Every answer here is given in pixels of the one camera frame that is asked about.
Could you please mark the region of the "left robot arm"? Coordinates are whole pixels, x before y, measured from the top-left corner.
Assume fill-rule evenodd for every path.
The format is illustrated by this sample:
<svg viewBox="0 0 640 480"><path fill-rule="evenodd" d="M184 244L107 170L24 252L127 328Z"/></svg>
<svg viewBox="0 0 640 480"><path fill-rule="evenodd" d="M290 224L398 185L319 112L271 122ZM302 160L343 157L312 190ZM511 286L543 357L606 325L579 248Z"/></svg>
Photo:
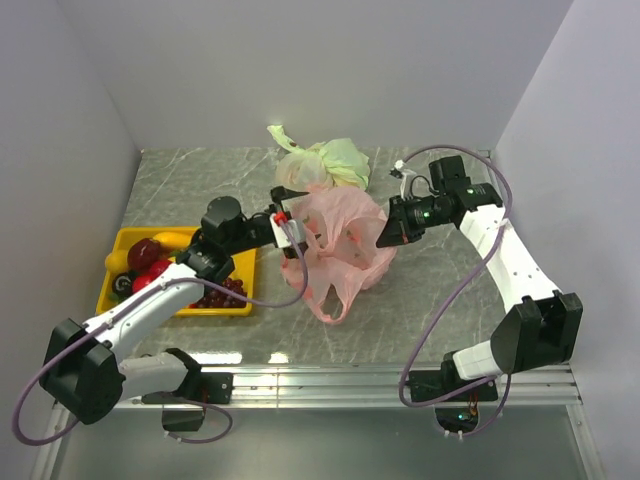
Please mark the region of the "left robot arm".
<svg viewBox="0 0 640 480"><path fill-rule="evenodd" d="M223 282L235 269L233 257L274 245L302 258L303 225L282 203L296 197L285 187L271 191L271 204L246 217L237 199L212 200L185 251L175 263L118 306L82 324L71 319L52 332L37 383L89 425L104 418L121 400L164 394L180 402L201 396L201 366L180 349L139 359L133 348L180 309Z"/></svg>

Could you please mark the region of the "pink plastic bag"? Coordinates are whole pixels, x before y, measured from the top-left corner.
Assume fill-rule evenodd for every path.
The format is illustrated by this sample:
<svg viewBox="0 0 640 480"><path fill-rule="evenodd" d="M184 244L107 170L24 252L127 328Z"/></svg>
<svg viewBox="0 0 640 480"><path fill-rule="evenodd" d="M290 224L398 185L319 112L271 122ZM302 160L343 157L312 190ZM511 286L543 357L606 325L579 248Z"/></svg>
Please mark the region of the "pink plastic bag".
<svg viewBox="0 0 640 480"><path fill-rule="evenodd" d="M387 216L354 186L304 195L294 201L292 215L306 233L303 300L318 320L338 324L356 296L381 280L396 255L394 247L376 246Z"/></svg>

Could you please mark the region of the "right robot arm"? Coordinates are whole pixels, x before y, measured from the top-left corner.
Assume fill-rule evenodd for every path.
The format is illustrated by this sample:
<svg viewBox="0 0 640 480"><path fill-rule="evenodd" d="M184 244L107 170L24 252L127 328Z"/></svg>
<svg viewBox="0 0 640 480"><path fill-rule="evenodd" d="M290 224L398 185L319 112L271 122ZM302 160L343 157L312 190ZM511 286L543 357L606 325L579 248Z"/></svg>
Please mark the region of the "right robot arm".
<svg viewBox="0 0 640 480"><path fill-rule="evenodd" d="M574 352L583 305L564 293L533 259L508 218L508 205L489 183L475 183L459 156L429 165L431 193L413 194L415 175L404 162L392 174L406 182L390 198L377 244L414 243L427 229L453 225L481 257L503 301L505 316L491 337L446 354L437 371L406 367L401 399L407 405L463 401L503 375L568 362Z"/></svg>

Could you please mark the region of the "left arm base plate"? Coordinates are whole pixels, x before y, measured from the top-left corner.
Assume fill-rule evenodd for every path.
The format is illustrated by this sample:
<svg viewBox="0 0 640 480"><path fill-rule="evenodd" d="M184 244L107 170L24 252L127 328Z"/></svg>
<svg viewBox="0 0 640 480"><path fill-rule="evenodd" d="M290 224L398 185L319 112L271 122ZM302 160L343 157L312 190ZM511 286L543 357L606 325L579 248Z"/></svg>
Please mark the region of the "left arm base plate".
<svg viewBox="0 0 640 480"><path fill-rule="evenodd" d="M200 403L227 405L231 401L234 375L231 372L198 372L187 378L174 392L156 392L141 397L143 404Z"/></svg>

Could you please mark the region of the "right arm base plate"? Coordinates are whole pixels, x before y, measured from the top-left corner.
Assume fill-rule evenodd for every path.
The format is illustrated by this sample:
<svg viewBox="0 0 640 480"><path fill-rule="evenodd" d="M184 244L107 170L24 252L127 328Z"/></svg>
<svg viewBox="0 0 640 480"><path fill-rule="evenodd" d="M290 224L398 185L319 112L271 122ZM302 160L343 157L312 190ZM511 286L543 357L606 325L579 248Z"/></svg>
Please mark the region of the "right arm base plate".
<svg viewBox="0 0 640 480"><path fill-rule="evenodd" d="M454 390L466 387L472 380L462 380L451 371L443 370L411 370L406 381L411 401L414 403L432 401ZM467 402L477 400L491 402L498 399L494 382L487 382L447 399L447 402Z"/></svg>

